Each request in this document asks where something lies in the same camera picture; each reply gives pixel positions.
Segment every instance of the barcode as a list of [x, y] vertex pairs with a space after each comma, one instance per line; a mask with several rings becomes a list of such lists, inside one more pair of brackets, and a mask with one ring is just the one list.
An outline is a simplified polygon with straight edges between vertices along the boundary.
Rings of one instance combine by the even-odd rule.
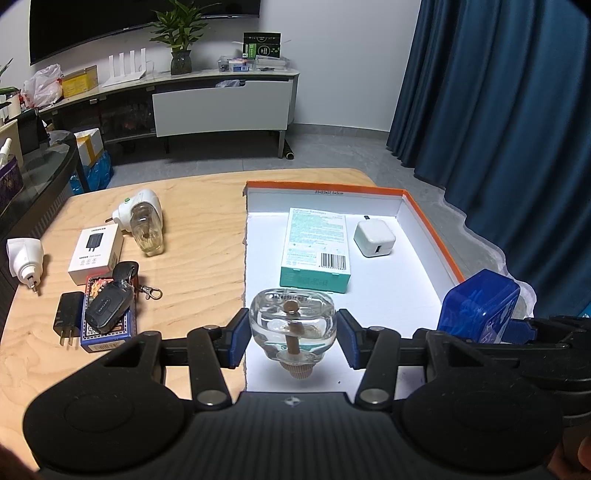
[[103, 350], [112, 350], [113, 348], [117, 348], [119, 345], [123, 345], [125, 340], [116, 340], [114, 342], [108, 343], [97, 343], [95, 345], [90, 345], [89, 349], [93, 352], [102, 352]]
[[347, 259], [344, 255], [320, 254], [320, 266], [335, 270], [347, 270]]

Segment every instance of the plastic bag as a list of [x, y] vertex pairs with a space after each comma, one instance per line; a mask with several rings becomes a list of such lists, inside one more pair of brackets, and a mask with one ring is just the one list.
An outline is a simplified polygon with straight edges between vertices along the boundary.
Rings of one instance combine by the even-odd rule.
[[22, 94], [27, 108], [40, 108], [56, 103], [62, 94], [61, 67], [54, 64], [39, 70], [33, 78], [25, 81]]
[[239, 87], [240, 80], [223, 80], [222, 82], [216, 84], [216, 88], [226, 88], [226, 87]]
[[[88, 186], [90, 187], [91, 192], [96, 192], [97, 190], [104, 190], [107, 188], [107, 185], [113, 176], [113, 170], [111, 168], [111, 156], [109, 153], [105, 150], [100, 158], [90, 168], [88, 165], [84, 165], [84, 173], [86, 175], [86, 180], [88, 181]], [[70, 177], [70, 186], [72, 187], [74, 195], [80, 195], [81, 193], [84, 193], [77, 173], [73, 173]]]

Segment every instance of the white smart plug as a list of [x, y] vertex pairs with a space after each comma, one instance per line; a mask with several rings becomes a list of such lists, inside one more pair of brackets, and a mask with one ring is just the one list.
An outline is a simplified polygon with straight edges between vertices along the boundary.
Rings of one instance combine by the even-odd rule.
[[36, 238], [10, 238], [6, 244], [10, 273], [39, 295], [43, 274], [43, 245]]
[[396, 237], [386, 222], [366, 217], [355, 229], [353, 240], [366, 257], [380, 257], [392, 251]]

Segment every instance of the green product box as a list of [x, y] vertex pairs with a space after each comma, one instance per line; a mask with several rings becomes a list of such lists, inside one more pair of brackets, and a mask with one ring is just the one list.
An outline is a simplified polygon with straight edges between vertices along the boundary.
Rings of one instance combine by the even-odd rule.
[[345, 293], [350, 277], [345, 216], [290, 208], [279, 285]]
[[269, 32], [245, 33], [242, 57], [254, 60], [257, 55], [281, 57], [281, 34]]

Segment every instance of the tv stand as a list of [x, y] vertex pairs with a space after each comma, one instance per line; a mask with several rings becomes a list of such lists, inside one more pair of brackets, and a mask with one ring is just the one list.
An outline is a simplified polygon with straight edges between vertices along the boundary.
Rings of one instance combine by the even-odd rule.
[[[278, 131], [281, 158], [285, 131], [294, 120], [299, 75], [296, 70], [146, 74], [60, 100], [40, 116], [56, 129], [99, 128], [105, 145], [202, 132]], [[241, 86], [216, 88], [233, 79], [242, 80]]]

